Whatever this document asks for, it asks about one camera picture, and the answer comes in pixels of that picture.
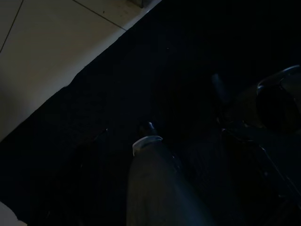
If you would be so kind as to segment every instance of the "dark carpet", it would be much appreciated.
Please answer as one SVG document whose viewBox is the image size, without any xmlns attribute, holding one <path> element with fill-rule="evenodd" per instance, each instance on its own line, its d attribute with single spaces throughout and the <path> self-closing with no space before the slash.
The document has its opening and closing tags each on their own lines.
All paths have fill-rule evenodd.
<svg viewBox="0 0 301 226">
<path fill-rule="evenodd" d="M 219 150 L 210 76 L 219 73 L 236 95 L 299 64 L 301 45 L 292 5 L 241 4 L 158 4 L 0 143 L 0 200 L 20 220 L 32 222 L 49 181 L 74 150 L 108 128 L 107 171 L 113 173 L 104 183 L 111 186 L 107 196 L 113 204 L 102 214 L 108 216 L 103 223 L 124 225 L 131 145 L 139 122 L 152 120 L 190 166 L 191 181 L 208 205 L 216 207 L 218 221 L 228 217 L 228 225 L 243 224 L 235 198 L 221 189 L 209 191 L 202 183 L 202 171 L 222 171 L 225 164 L 221 153 L 210 151 Z M 212 153 L 221 158 L 212 164 L 198 162 L 213 159 Z M 220 185 L 230 184 L 227 176 L 219 178 Z M 221 203 L 212 201 L 213 196 Z M 232 202 L 233 207 L 225 207 Z"/>
</svg>

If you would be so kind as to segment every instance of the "white floor tile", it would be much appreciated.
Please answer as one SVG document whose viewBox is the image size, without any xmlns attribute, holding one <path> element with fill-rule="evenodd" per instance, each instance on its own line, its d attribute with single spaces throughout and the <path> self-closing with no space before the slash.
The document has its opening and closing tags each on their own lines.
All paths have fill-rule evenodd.
<svg viewBox="0 0 301 226">
<path fill-rule="evenodd" d="M 0 49 L 14 21 L 22 0 L 0 0 Z"/>
<path fill-rule="evenodd" d="M 76 1 L 128 30 L 161 0 L 150 0 L 145 8 L 140 8 L 129 0 Z"/>
<path fill-rule="evenodd" d="M 25 0 L 0 54 L 0 140 L 124 32 L 72 0 Z"/>
</svg>

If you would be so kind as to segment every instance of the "gray pants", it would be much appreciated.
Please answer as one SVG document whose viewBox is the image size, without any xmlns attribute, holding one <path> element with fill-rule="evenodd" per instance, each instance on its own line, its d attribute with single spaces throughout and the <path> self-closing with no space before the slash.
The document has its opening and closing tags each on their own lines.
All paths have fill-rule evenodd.
<svg viewBox="0 0 301 226">
<path fill-rule="evenodd" d="M 127 226 L 215 225 L 161 140 L 158 136 L 144 137 L 133 145 Z"/>
</svg>

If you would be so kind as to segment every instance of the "tiled floor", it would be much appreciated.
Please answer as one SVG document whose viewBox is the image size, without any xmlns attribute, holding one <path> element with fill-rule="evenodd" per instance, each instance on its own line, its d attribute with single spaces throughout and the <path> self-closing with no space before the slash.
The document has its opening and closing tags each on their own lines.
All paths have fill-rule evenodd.
<svg viewBox="0 0 301 226">
<path fill-rule="evenodd" d="M 0 140 L 160 0 L 0 2 Z"/>
</svg>

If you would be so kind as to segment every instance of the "dark shoe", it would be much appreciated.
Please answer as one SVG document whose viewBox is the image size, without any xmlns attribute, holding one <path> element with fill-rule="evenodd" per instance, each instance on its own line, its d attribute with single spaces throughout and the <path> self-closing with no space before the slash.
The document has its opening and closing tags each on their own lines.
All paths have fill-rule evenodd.
<svg viewBox="0 0 301 226">
<path fill-rule="evenodd" d="M 138 128 L 139 137 L 146 137 L 146 136 L 157 136 L 157 130 L 155 129 L 154 125 L 150 122 L 142 123 Z"/>
</svg>

